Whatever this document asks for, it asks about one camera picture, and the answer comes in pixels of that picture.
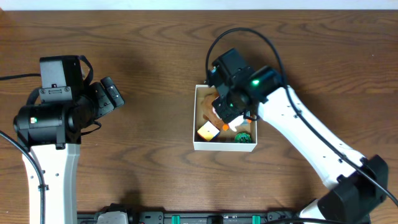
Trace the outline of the yellow grey toy truck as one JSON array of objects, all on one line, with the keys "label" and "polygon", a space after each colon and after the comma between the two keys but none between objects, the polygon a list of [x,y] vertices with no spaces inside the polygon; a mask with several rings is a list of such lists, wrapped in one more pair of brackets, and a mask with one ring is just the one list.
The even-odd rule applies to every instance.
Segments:
[{"label": "yellow grey toy truck", "polygon": [[251,117],[243,118],[243,122],[241,123],[242,125],[249,125],[252,122]]}]

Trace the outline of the green round spinner toy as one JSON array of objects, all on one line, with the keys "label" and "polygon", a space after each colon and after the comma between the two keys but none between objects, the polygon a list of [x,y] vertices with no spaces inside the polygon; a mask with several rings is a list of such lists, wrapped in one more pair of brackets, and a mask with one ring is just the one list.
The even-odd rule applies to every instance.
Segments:
[{"label": "green round spinner toy", "polygon": [[251,135],[247,132],[241,132],[235,135],[235,143],[252,143]]}]

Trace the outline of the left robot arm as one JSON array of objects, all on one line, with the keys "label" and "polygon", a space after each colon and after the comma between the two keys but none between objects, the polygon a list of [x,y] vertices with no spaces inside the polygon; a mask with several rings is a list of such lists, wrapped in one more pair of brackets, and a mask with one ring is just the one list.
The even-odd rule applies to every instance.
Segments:
[{"label": "left robot arm", "polygon": [[87,127],[125,101],[110,77],[84,75],[83,55],[40,58],[41,87],[15,116],[29,187],[30,223],[77,223],[76,172]]}]

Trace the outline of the brown plush toy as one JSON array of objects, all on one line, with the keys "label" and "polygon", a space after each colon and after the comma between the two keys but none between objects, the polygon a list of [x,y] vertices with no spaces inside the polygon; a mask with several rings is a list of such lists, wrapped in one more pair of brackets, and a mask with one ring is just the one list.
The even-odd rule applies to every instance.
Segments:
[{"label": "brown plush toy", "polygon": [[212,103],[219,97],[219,94],[217,92],[214,92],[212,94],[206,95],[204,97],[204,100],[201,102],[201,109],[203,112],[203,118],[207,121],[209,121],[213,126],[215,126],[217,129],[222,129],[223,131],[227,131],[229,129],[229,126],[223,122],[222,119],[218,117],[218,115],[215,112],[215,109],[212,105]]}]

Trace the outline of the colourful puzzle cube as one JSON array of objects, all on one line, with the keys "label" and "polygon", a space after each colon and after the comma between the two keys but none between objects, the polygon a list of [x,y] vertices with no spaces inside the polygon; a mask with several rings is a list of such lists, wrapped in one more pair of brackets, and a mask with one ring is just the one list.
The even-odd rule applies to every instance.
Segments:
[{"label": "colourful puzzle cube", "polygon": [[215,137],[217,137],[220,133],[220,130],[214,126],[210,121],[207,121],[203,126],[201,126],[197,130],[197,134],[199,137],[204,139],[205,141],[211,141]]}]

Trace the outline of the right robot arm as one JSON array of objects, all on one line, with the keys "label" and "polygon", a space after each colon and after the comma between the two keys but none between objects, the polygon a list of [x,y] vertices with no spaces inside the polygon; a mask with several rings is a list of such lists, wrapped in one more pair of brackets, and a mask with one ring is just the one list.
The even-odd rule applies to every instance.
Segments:
[{"label": "right robot arm", "polygon": [[366,158],[333,134],[302,104],[283,71],[217,65],[207,79],[219,93],[214,108],[224,122],[253,110],[303,155],[329,190],[278,223],[370,223],[370,213],[390,197],[386,162],[378,155]]}]

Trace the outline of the pink duck toy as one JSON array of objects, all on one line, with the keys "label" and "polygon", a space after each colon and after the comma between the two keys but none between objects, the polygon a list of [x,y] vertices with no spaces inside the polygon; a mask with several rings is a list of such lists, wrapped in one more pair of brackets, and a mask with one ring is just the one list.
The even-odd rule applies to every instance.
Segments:
[{"label": "pink duck toy", "polygon": [[231,130],[231,131],[236,132],[237,127],[242,126],[241,123],[243,122],[243,118],[245,118],[243,115],[241,115],[241,116],[238,116],[237,118],[235,118],[234,120],[232,120],[230,123],[225,123],[218,116],[218,114],[214,108],[212,108],[212,111],[216,118],[216,121],[213,123],[213,125],[216,126],[218,129],[222,129],[223,131]]}]

